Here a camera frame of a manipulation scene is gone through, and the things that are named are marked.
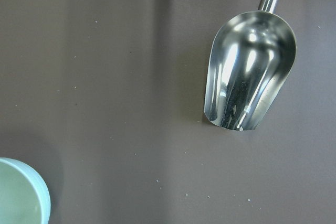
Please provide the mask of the steel scoop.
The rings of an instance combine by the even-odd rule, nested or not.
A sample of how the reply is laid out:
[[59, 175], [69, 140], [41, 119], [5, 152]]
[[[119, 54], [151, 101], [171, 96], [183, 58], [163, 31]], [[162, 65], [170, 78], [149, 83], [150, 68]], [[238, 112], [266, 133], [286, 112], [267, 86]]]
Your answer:
[[214, 125], [254, 130], [287, 80], [296, 37], [275, 14], [278, 0], [236, 15], [217, 32], [209, 56], [204, 114]]

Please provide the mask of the light green bowl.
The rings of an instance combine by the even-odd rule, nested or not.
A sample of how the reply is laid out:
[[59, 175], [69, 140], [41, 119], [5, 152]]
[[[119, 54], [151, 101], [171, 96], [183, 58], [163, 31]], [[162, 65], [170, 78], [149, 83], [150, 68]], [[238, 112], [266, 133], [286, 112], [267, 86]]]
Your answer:
[[31, 166], [1, 157], [1, 223], [49, 223], [48, 187]]

